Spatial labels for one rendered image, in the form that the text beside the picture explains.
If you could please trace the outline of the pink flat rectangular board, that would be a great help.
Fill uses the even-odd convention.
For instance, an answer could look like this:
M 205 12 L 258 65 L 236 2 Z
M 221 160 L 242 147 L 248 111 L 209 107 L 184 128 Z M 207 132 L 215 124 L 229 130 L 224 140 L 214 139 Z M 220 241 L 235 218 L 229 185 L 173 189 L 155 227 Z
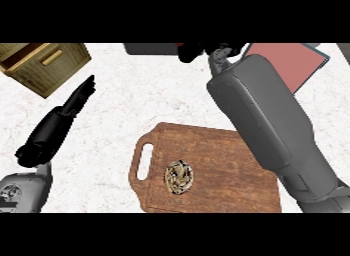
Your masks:
M 251 43 L 243 56 L 261 55 L 295 93 L 331 57 L 307 43 Z

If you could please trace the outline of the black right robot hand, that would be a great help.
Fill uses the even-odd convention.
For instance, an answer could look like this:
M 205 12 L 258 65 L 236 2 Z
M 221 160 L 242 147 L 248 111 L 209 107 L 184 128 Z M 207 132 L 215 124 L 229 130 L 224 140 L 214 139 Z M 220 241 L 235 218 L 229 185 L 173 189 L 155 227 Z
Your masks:
M 177 55 L 183 63 L 190 63 L 196 57 L 202 54 L 211 54 L 215 50 L 230 48 L 229 57 L 235 57 L 240 54 L 240 50 L 245 44 L 240 42 L 226 43 L 178 43 Z

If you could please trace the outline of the mottled green-yellow bell pepper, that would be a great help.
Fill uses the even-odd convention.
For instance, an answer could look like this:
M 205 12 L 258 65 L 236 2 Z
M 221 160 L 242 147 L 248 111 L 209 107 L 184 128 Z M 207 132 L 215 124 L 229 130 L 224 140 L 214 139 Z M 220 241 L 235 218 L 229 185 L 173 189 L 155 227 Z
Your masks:
M 177 160 L 167 166 L 164 182 L 174 195 L 181 195 L 189 191 L 193 184 L 193 171 L 184 160 Z

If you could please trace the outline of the brown wooden cutting board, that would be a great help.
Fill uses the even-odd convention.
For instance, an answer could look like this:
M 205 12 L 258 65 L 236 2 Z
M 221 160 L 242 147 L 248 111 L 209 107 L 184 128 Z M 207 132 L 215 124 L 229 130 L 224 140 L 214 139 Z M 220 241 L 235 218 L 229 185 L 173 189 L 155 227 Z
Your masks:
M 193 185 L 180 195 L 164 182 L 177 160 L 193 170 Z M 130 185 L 147 212 L 282 211 L 276 175 L 261 168 L 235 131 L 159 123 L 136 144 Z

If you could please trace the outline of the dark grey flat block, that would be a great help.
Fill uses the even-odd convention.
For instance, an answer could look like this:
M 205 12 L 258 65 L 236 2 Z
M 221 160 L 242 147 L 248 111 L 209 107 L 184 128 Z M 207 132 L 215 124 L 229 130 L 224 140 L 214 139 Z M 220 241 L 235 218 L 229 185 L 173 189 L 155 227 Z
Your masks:
M 130 55 L 177 55 L 174 43 L 125 43 L 124 47 Z

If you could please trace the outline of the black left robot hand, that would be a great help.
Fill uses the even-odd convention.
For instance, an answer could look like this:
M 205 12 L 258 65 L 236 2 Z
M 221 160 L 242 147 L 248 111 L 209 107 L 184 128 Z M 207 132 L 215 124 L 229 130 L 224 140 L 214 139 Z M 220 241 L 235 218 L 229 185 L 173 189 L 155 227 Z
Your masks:
M 56 106 L 40 121 L 26 143 L 15 156 L 22 167 L 32 168 L 46 164 L 56 155 L 66 138 L 74 119 L 96 91 L 94 76 L 90 76 L 72 92 L 65 104 Z

